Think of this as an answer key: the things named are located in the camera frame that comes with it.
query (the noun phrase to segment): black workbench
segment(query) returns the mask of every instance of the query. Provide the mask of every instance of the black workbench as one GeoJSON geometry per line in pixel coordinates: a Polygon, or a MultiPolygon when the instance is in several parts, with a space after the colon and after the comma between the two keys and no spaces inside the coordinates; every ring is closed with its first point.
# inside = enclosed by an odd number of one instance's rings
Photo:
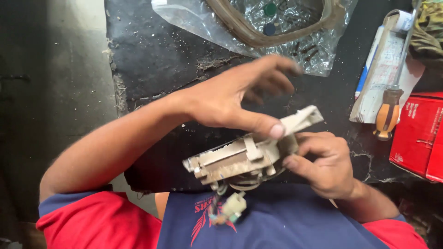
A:
{"type": "MultiPolygon", "coordinates": [[[[372,135],[373,125],[348,120],[376,30],[385,15],[396,8],[410,10],[411,3],[409,0],[359,0],[338,43],[329,77],[291,78],[296,88],[293,95],[269,98],[263,106],[244,105],[244,108],[282,118],[308,105],[316,105],[325,122],[307,130],[330,131],[344,137],[351,150],[356,178],[367,183],[418,179],[388,161],[392,141],[377,141],[372,135]]],[[[121,97],[121,114],[252,60],[236,57],[216,44],[203,42],[204,39],[167,23],[153,12],[150,0],[105,0],[105,9],[109,48],[113,52],[111,68],[117,83],[116,92],[121,97]],[[211,62],[215,62],[212,67],[202,69],[211,62]]],[[[244,134],[195,122],[185,125],[174,129],[126,171],[126,179],[133,189],[200,191],[203,186],[194,174],[185,170],[181,161],[244,134]]],[[[300,181],[289,172],[275,180],[300,181]]]]}

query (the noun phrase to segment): paper notepad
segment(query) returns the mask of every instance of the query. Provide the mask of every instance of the paper notepad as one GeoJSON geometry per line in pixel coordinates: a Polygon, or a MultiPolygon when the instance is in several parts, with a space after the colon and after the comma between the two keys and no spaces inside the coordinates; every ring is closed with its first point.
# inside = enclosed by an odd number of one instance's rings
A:
{"type": "MultiPolygon", "coordinates": [[[[368,77],[355,101],[349,120],[359,123],[375,124],[378,110],[383,102],[383,92],[390,88],[395,80],[406,34],[393,32],[398,25],[399,14],[390,12],[384,22],[384,30],[371,63],[368,77]]],[[[412,89],[424,72],[424,66],[411,58],[406,59],[400,75],[400,89],[404,94],[400,98],[400,110],[412,92],[412,89]]]]}

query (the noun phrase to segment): red sleeve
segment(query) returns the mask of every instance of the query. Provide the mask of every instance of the red sleeve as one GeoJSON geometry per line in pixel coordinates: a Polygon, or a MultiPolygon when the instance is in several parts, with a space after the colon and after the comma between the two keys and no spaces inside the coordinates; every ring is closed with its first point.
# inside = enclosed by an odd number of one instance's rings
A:
{"type": "Polygon", "coordinates": [[[406,222],[381,220],[368,222],[363,226],[390,249],[427,249],[423,238],[406,222]]]}
{"type": "Polygon", "coordinates": [[[125,193],[99,192],[42,216],[48,249],[155,249],[161,221],[125,193]]]}

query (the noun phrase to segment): hand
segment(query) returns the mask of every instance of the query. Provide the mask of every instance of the hand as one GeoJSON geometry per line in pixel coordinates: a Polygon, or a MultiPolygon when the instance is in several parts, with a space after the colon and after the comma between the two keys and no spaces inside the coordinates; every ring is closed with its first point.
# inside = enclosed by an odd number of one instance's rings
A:
{"type": "Polygon", "coordinates": [[[172,93],[191,119],[210,127],[237,128],[279,139],[284,134],[280,120],[241,108],[243,97],[262,102],[253,91],[260,88],[273,95],[292,93],[294,87],[284,73],[301,75],[291,59],[269,55],[231,68],[193,87],[172,93]]]}
{"type": "Polygon", "coordinates": [[[298,155],[285,158],[283,166],[306,178],[312,189],[323,198],[350,198],[356,180],[346,140],[330,132],[303,132],[295,136],[300,142],[298,155]],[[304,158],[308,152],[317,155],[318,159],[312,163],[304,158]]]}

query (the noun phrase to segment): printed logo on shirt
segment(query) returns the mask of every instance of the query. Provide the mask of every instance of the printed logo on shirt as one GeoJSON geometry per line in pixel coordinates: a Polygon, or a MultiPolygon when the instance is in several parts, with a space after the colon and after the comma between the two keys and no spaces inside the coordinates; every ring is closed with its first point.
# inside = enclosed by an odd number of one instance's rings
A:
{"type": "MultiPolygon", "coordinates": [[[[211,196],[211,197],[208,197],[208,198],[206,198],[206,199],[204,199],[202,201],[196,202],[194,204],[195,205],[194,212],[195,213],[202,212],[202,216],[198,219],[197,224],[195,224],[195,226],[194,226],[194,228],[192,230],[192,234],[191,234],[191,237],[192,237],[191,247],[192,247],[192,243],[194,242],[194,240],[197,237],[198,233],[200,232],[200,230],[206,224],[206,216],[207,216],[207,219],[208,219],[209,227],[211,227],[211,225],[212,225],[211,219],[209,218],[209,214],[208,214],[209,210],[208,209],[211,208],[211,203],[212,203],[213,198],[214,197],[211,196]]],[[[217,210],[218,214],[220,213],[220,211],[222,209],[221,205],[222,205],[222,203],[219,202],[218,203],[218,210],[217,210]]],[[[234,226],[234,224],[232,222],[227,221],[226,225],[232,227],[232,229],[234,229],[234,231],[237,232],[237,229],[235,229],[235,226],[234,226]]]]}

